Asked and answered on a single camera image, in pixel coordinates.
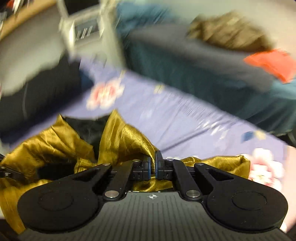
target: gold satin fabric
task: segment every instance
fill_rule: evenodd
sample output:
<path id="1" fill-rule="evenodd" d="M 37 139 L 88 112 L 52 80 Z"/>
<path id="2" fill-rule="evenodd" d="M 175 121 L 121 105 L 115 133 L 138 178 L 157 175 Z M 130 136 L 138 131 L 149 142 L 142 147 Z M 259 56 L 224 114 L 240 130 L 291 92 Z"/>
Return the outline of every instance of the gold satin fabric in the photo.
<path id="1" fill-rule="evenodd" d="M 143 134 L 126 124 L 114 110 L 102 134 L 99 159 L 97 163 L 93 163 L 90 161 L 94 161 L 92 146 L 80 139 L 78 134 L 59 116 L 54 125 L 24 141 L 1 162 L 2 166 L 23 173 L 29 182 L 28 185 L 22 185 L 9 178 L 0 178 L 1 209 L 7 222 L 17 233 L 25 230 L 17 213 L 17 202 L 26 191 L 50 182 L 49 180 L 38 180 L 36 170 L 52 162 L 52 155 L 77 160 L 74 168 L 74 172 L 77 173 L 104 162 L 110 162 L 113 166 L 120 165 L 137 153 L 150 156 L 151 166 L 155 169 L 156 150 L 157 148 Z M 244 178 L 248 178 L 250 170 L 250 162 L 243 156 L 213 157 L 203 161 L 188 157 L 182 161 L 187 166 L 203 162 Z M 170 181 L 157 181 L 152 175 L 150 181 L 137 182 L 133 189 L 134 191 L 159 191 L 171 187 Z"/>

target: teal blanket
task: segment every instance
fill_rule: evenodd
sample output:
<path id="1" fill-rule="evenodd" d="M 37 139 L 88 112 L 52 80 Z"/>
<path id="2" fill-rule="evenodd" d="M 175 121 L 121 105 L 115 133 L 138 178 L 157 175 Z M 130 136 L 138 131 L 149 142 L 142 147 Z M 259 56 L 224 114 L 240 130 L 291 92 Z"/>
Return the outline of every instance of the teal blanket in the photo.
<path id="1" fill-rule="evenodd" d="M 117 14 L 117 32 L 133 71 L 190 93 L 275 135 L 285 134 L 295 127 L 296 80 L 285 85 L 274 81 L 268 91 L 259 92 L 241 80 L 196 67 L 168 50 L 129 39 L 128 34 L 134 29 L 173 21 L 167 9 L 122 2 Z"/>

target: brown fabric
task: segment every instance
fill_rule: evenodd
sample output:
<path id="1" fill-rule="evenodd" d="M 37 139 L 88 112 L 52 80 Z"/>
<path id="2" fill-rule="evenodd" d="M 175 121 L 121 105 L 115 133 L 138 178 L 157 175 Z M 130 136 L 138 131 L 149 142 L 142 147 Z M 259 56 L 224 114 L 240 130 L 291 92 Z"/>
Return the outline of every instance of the brown fabric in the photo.
<path id="1" fill-rule="evenodd" d="M 190 25 L 188 36 L 230 50 L 261 52 L 273 48 L 262 29 L 236 12 L 208 19 L 197 16 Z"/>

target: cloth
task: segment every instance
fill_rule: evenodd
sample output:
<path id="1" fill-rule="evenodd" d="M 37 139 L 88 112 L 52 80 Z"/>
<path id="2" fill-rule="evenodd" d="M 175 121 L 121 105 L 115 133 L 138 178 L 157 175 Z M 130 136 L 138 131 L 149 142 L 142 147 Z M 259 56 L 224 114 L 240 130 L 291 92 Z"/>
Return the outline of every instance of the cloth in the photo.
<path id="1" fill-rule="evenodd" d="M 296 61 L 281 50 L 255 53 L 246 57 L 244 61 L 273 74 L 284 84 L 290 83 L 296 75 Z"/>
<path id="2" fill-rule="evenodd" d="M 169 10 L 157 4 L 119 2 L 116 11 L 116 31 L 123 39 L 135 28 L 173 20 Z"/>
<path id="3" fill-rule="evenodd" d="M 196 96 L 275 135 L 295 128 L 296 79 L 285 85 L 274 81 L 269 91 L 259 93 L 242 80 L 232 80 L 195 66 L 176 56 L 175 51 L 129 41 L 124 50 L 126 60 L 130 69 L 138 74 Z"/>
<path id="4" fill-rule="evenodd" d="M 188 39 L 187 29 L 187 24 L 161 23 L 136 29 L 128 39 L 166 50 L 189 61 L 196 68 L 217 76 L 236 82 L 243 81 L 259 92 L 269 91 L 273 82 L 277 81 L 263 69 L 246 64 L 244 59 L 248 53 L 211 46 L 199 39 Z"/>
<path id="5" fill-rule="evenodd" d="M 260 52 L 273 48 L 273 43 L 259 27 L 236 12 L 208 19 L 198 16 L 191 23 L 188 36 L 230 50 Z"/>
<path id="6" fill-rule="evenodd" d="M 79 65 L 80 61 L 69 63 L 65 54 L 57 66 L 39 72 L 13 95 L 2 96 L 0 135 L 3 143 L 15 141 L 29 127 L 92 87 L 91 80 L 81 80 Z"/>
<path id="7" fill-rule="evenodd" d="M 8 154 L 1 162 L 1 166 L 11 168 L 23 173 L 28 185 L 15 180 L 0 179 L 0 205 L 7 222 L 18 233 L 25 227 L 17 214 L 17 201 L 27 190 L 48 183 L 49 180 L 40 180 L 37 171 L 46 164 L 55 163 L 56 160 L 75 162 L 73 172 L 77 173 L 104 162 L 120 165 L 129 158 L 136 157 L 138 153 L 146 154 L 152 158 L 152 174 L 155 174 L 154 153 L 157 150 L 150 141 L 134 127 L 126 124 L 118 112 L 114 110 L 107 122 L 99 122 L 103 133 L 99 141 L 99 157 L 95 159 L 94 147 L 83 140 L 79 134 L 83 132 L 79 126 L 77 130 L 59 116 L 57 122 L 39 135 L 29 138 Z M 248 178 L 250 162 L 244 156 L 213 157 L 200 160 L 188 157 L 182 160 L 187 166 L 196 162 L 204 162 L 221 170 Z M 134 191 L 160 191 L 172 187 L 169 181 L 157 181 L 155 176 L 147 182 L 134 184 Z"/>

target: red cloth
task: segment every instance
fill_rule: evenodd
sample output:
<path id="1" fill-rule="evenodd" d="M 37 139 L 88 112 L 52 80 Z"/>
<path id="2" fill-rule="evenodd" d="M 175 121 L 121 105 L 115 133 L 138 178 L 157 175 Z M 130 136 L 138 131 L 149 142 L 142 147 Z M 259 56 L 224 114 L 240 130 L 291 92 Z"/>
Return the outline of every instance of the red cloth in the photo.
<path id="1" fill-rule="evenodd" d="M 281 50 L 255 53 L 246 57 L 244 61 L 249 65 L 264 69 L 284 84 L 290 83 L 296 75 L 296 61 Z"/>
<path id="2" fill-rule="evenodd" d="M 14 2 L 14 0 L 10 0 L 8 3 L 7 3 L 7 7 L 9 7 L 9 8 L 13 8 L 13 2 Z"/>

